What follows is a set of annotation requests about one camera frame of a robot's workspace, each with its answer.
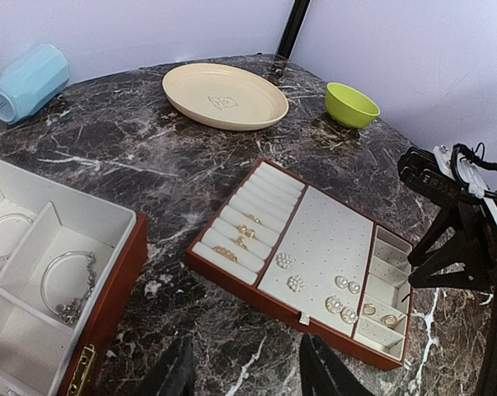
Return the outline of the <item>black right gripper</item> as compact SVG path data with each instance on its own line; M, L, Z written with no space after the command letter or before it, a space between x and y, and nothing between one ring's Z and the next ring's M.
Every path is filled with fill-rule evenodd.
M408 255L415 288L447 287L493 293L476 395L497 395L497 225L482 205L441 209Z

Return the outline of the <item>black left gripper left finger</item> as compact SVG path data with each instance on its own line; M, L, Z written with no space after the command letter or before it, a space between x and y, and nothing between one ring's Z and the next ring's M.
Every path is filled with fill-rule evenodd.
M195 364L191 337L180 337L162 353L135 395L194 395Z

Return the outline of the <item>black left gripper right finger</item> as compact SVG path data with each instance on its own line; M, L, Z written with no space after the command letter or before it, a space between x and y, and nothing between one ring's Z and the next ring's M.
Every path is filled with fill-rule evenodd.
M302 395L373 395L319 335L302 335L299 364Z

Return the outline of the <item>red earring tray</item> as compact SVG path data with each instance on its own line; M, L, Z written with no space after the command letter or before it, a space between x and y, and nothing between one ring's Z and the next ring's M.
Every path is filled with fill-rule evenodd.
M404 363L410 335L411 244L390 229L268 160L242 180L192 242L186 264L209 281L262 312L380 370ZM296 262L284 270L275 256ZM306 288L294 293L287 279L300 275ZM361 285L353 295L337 276ZM354 325L326 310L330 295L352 307ZM363 305L374 303L373 316ZM388 328L382 316L400 322Z

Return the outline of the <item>red wooden jewelry box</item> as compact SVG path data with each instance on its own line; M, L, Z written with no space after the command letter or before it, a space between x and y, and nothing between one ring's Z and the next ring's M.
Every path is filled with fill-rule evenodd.
M0 395L89 395L147 260L144 214L0 160Z

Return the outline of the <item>pearl cluster earring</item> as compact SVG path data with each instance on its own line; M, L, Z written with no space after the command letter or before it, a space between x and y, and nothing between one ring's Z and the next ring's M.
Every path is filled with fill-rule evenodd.
M288 270L296 262L296 259L285 252L280 252L275 256L275 261L277 266Z
M287 286L294 293L302 292L306 288L305 281L300 275L290 276L287 279Z

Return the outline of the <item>round crystal rim earring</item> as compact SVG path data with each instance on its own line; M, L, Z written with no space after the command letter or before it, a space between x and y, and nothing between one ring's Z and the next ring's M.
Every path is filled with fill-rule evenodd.
M340 298L336 295L330 295L325 300L326 310L330 314L339 314L341 310L344 308Z

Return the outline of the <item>gold hoop earring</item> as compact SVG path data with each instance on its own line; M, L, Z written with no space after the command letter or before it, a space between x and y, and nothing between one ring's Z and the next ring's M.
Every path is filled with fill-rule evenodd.
M377 312L377 307L374 303L365 303L363 305L363 314L367 316L373 316Z
M381 317L380 322L388 328L395 328L400 319L394 314L387 314Z

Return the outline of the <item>silver bangle right compartment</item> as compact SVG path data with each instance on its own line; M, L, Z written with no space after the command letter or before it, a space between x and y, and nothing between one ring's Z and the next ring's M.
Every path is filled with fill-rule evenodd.
M63 324L80 318L96 285L94 252L69 251L54 258L42 275L40 296L45 307Z

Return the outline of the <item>silver bangle compartment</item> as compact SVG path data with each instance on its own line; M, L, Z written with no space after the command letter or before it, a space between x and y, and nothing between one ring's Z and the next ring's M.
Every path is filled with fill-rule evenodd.
M69 251L54 258L42 275L40 296L45 307L63 324L80 318L96 285L94 252Z
M32 218L22 213L0 216L0 262L8 260L32 223Z

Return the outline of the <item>green small bowl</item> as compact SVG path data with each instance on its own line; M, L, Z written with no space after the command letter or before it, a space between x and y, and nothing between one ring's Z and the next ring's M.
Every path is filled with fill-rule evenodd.
M362 129L381 114L378 105L369 97L338 82L326 84L325 107L333 120L351 129Z

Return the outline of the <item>silver bangle back compartment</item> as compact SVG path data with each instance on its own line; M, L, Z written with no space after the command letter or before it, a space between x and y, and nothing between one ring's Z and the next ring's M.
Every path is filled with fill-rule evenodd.
M8 260L32 223L32 218L22 213L0 216L0 262Z

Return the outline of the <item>cream ceramic plate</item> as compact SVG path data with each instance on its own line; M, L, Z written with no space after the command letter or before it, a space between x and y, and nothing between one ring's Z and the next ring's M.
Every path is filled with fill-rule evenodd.
M162 89L184 116L222 130L262 130L289 110L286 96L273 83L225 64L178 66L166 73Z

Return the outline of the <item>light blue cup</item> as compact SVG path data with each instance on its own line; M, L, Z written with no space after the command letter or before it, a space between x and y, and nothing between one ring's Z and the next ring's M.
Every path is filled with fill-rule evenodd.
M50 44L23 54L0 77L0 120L13 125L37 113L68 84L65 55Z

